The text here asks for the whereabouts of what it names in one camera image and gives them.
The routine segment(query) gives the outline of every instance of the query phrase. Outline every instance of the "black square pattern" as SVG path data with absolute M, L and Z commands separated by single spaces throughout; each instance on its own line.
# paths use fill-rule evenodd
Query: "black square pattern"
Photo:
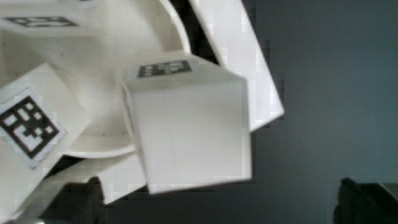
M 138 77 L 172 75 L 190 71 L 192 67 L 188 61 L 170 61 L 140 66 Z
M 51 28 L 51 27 L 78 26 L 78 24 L 60 16 L 7 17 L 3 19 L 10 23 L 21 25 L 26 28 Z
M 0 114 L 0 127 L 28 158 L 33 159 L 58 134 L 58 129 L 26 96 Z

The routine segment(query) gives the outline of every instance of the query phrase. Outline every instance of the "dark gray wall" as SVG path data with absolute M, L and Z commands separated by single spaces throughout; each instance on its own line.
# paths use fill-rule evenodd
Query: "dark gray wall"
M 398 183 L 398 1 L 245 2 L 286 107 L 252 135 L 254 181 L 135 193 L 117 224 L 332 223 L 341 178 Z

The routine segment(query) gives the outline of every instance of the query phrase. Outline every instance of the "black object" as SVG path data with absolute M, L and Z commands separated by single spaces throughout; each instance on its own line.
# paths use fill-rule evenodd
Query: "black object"
M 398 201 L 378 184 L 341 180 L 334 224 L 398 224 Z
M 204 34 L 190 2 L 188 0 L 170 0 L 170 4 L 174 6 L 186 30 L 192 54 L 218 65 L 215 52 L 209 46 L 209 41 Z
M 106 224 L 101 184 L 67 184 L 41 215 L 46 224 Z

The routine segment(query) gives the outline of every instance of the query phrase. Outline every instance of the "gray background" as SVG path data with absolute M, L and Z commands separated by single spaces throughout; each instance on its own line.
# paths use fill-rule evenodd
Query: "gray background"
M 131 194 L 110 223 L 332 223 L 341 178 L 398 183 L 398 1 L 245 4 L 286 107 L 252 134 L 254 180 Z

